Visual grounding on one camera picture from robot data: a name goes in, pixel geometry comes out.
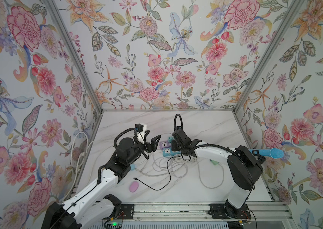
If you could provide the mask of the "teal charger adapter front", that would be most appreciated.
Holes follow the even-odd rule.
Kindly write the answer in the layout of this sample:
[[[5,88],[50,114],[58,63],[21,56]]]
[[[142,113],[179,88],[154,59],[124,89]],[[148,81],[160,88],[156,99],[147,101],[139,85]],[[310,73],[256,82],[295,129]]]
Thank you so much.
[[[169,136],[169,137],[168,137],[168,142],[169,142],[169,143],[171,143],[173,140],[174,140],[174,137],[173,137],[173,136]]]

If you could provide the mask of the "green charger adapter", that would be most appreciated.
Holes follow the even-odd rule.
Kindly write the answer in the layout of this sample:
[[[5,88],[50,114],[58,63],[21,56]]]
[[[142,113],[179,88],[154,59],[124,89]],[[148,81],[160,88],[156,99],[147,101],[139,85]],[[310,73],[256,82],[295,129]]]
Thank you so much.
[[[215,160],[211,160],[211,159],[210,159],[210,162],[211,162],[213,165],[215,165],[215,166],[219,164],[219,162],[217,162],[217,161],[215,161]]]

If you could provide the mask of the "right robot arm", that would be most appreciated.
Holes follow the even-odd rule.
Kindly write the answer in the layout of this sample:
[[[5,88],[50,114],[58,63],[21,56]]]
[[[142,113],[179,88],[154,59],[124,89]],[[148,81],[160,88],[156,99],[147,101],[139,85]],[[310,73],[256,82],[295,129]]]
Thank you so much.
[[[216,210],[211,210],[211,213],[218,214],[223,219],[236,219],[244,208],[247,208],[246,201],[263,173],[262,164],[266,161],[266,157],[258,150],[250,151],[245,146],[229,149],[198,139],[191,140],[181,126],[176,127],[172,135],[174,138],[172,147],[181,155],[207,158],[229,167],[234,185],[226,202]]]

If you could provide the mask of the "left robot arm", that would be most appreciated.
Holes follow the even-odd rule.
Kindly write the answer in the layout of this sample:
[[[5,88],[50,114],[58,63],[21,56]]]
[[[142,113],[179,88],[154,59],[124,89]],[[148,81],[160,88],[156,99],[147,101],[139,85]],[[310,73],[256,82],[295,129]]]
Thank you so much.
[[[87,229],[104,219],[110,222],[121,216],[122,202],[110,194],[131,170],[131,165],[141,156],[158,148],[160,135],[146,141],[148,130],[129,128],[114,139],[114,153],[110,160],[99,167],[97,178],[83,190],[62,204],[54,203],[46,211],[43,229]]]

